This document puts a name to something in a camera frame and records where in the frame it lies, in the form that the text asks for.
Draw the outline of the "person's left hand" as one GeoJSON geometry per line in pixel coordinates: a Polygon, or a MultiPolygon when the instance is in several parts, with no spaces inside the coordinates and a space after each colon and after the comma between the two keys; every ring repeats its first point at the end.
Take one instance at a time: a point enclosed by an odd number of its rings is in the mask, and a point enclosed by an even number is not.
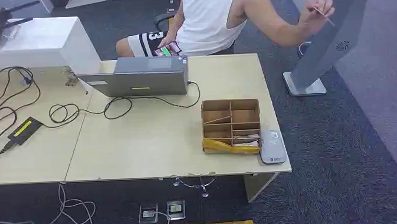
{"type": "Polygon", "coordinates": [[[333,0],[308,0],[299,17],[298,27],[306,35],[314,35],[330,22],[334,11],[333,0]]]}

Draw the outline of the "person's right hand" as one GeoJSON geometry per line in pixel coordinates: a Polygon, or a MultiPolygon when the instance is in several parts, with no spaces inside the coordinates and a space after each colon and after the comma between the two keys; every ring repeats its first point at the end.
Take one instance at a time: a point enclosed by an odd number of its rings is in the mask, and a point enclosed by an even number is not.
{"type": "Polygon", "coordinates": [[[176,31],[169,30],[167,32],[166,36],[162,39],[162,41],[158,45],[158,48],[164,47],[164,46],[168,45],[169,43],[175,41],[176,35],[177,35],[176,31]]]}

